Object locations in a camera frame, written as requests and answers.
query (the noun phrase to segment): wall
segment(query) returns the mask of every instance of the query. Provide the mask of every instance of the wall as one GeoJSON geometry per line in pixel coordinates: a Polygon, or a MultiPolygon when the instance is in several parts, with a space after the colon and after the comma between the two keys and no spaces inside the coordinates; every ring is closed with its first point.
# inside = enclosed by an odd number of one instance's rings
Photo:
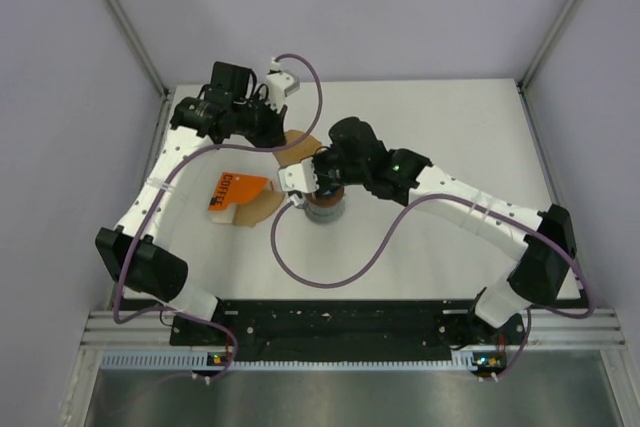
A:
{"type": "Polygon", "coordinates": [[[0,424],[53,425],[159,101],[101,0],[0,0],[0,424]]]}
{"type": "Polygon", "coordinates": [[[599,295],[640,367],[640,0],[584,0],[531,88],[599,295]]]}
{"type": "Polygon", "coordinates": [[[121,0],[169,85],[306,55],[325,80],[518,78],[564,0],[121,0]]]}

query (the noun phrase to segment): orange label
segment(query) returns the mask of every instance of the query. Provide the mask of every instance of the orange label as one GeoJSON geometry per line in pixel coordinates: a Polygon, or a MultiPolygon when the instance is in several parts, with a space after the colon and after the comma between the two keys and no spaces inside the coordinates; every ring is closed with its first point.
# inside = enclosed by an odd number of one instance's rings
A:
{"type": "Polygon", "coordinates": [[[262,192],[269,182],[266,177],[224,172],[211,197],[209,210],[227,210],[230,204],[246,204],[262,192]]]}

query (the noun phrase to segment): gray floor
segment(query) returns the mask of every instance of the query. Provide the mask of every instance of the gray floor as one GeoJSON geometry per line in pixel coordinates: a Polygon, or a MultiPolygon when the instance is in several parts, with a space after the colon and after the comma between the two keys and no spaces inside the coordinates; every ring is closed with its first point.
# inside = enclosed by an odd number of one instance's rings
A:
{"type": "Polygon", "coordinates": [[[235,372],[174,379],[109,416],[166,372],[102,372],[87,427],[622,425],[597,353],[526,353],[499,384],[466,373],[235,372]]]}

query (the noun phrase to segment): white table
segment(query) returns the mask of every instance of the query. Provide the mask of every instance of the white table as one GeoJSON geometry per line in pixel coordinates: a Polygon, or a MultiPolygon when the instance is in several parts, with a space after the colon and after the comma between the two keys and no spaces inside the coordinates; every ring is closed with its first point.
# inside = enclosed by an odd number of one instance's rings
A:
{"type": "MultiPolygon", "coordinates": [[[[199,85],[176,90],[174,106],[199,85]]],[[[512,80],[327,82],[314,136],[328,144],[338,120],[369,122],[387,148],[408,148],[449,174],[502,199],[546,210],[543,173],[512,80]]],[[[286,128],[306,130],[315,87],[291,98],[286,128]]],[[[271,254],[271,220],[255,228],[211,223],[206,207],[223,171],[275,177],[270,154],[221,151],[189,195],[170,251],[186,260],[201,285],[223,299],[470,299],[513,263],[479,238],[422,212],[408,215],[378,263],[362,279],[334,290],[296,283],[271,254]]],[[[361,187],[347,188],[345,215],[320,226],[301,211],[287,212],[278,245],[290,267],[319,282],[349,277],[371,257],[401,206],[361,187]]],[[[568,276],[560,298],[577,298],[568,276]]]]}

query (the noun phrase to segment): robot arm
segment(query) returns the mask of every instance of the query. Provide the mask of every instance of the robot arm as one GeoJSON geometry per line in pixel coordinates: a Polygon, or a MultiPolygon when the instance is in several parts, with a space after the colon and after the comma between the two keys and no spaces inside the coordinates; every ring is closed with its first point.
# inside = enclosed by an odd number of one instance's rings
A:
{"type": "Polygon", "coordinates": [[[326,197],[346,185],[362,185],[374,196],[404,206],[429,194],[455,195],[471,207],[434,200],[416,208],[484,238],[516,261],[512,272],[478,294],[470,312],[473,321],[480,319],[497,329],[531,304],[549,305],[557,298],[568,271],[566,263],[546,244],[486,212],[500,213],[542,233],[574,257],[575,240],[565,209],[552,205],[547,212],[537,212],[497,199],[451,177],[422,155],[387,150],[369,124],[356,117],[335,124],[329,137],[331,146],[278,172],[282,190],[292,195],[294,203],[304,201],[302,194],[326,197]]]}
{"type": "Polygon", "coordinates": [[[272,61],[264,83],[256,86],[253,71],[216,62],[211,81],[195,97],[176,106],[158,160],[145,184],[114,229],[102,228],[96,246],[107,270],[118,281],[125,254],[160,190],[165,194],[141,236],[126,287],[198,318],[210,319],[218,300],[189,275],[187,263],[169,252],[187,195],[201,180],[211,156],[193,159],[165,185],[169,173],[196,151],[242,135],[255,147],[284,145],[285,101],[300,86],[298,78],[272,61]],[[252,89],[249,81],[253,79],[252,89]]]}

